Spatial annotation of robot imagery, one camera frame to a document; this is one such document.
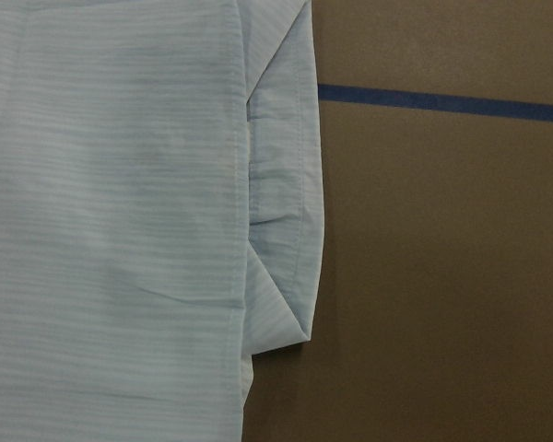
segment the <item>brown background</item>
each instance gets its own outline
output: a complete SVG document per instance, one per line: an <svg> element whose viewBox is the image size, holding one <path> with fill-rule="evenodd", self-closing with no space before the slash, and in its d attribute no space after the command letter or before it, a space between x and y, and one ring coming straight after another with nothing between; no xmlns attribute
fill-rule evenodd
<svg viewBox="0 0 553 442"><path fill-rule="evenodd" d="M553 104L553 0L313 0L320 83ZM309 343L245 442L553 441L553 122L321 101Z"/></svg>

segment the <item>blue line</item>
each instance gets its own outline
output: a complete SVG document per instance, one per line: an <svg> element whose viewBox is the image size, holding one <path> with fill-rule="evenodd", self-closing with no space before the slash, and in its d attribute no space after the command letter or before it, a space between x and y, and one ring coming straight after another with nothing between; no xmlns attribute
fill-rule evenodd
<svg viewBox="0 0 553 442"><path fill-rule="evenodd" d="M348 103L375 104L397 108L424 109L521 118L553 122L553 105L506 101L501 99L475 99L454 95L424 94L401 90L371 89L336 85L318 85L319 99Z"/></svg>

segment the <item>folded shirt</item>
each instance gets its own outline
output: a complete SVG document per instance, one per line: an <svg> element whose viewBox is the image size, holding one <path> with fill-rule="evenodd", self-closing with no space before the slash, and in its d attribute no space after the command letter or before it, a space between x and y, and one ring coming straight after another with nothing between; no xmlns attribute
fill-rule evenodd
<svg viewBox="0 0 553 442"><path fill-rule="evenodd" d="M312 337L307 0L0 0L0 442L235 442Z"/></svg>

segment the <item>folded fabric flap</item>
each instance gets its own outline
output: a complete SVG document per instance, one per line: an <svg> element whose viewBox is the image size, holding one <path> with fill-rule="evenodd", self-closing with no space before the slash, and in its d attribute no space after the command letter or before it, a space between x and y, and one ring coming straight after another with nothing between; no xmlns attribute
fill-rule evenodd
<svg viewBox="0 0 553 442"><path fill-rule="evenodd" d="M307 0L238 0L248 98Z"/></svg>
<svg viewBox="0 0 553 442"><path fill-rule="evenodd" d="M324 244L324 196L311 3L249 100L250 254L242 352L308 341Z"/></svg>

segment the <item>folded sleeve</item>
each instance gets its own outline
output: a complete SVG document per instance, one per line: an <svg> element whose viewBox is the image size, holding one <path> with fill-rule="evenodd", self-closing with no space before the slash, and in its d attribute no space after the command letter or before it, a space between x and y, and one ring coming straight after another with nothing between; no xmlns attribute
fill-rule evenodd
<svg viewBox="0 0 553 442"><path fill-rule="evenodd" d="M245 357L312 337L324 195L312 3L239 8L250 134Z"/></svg>

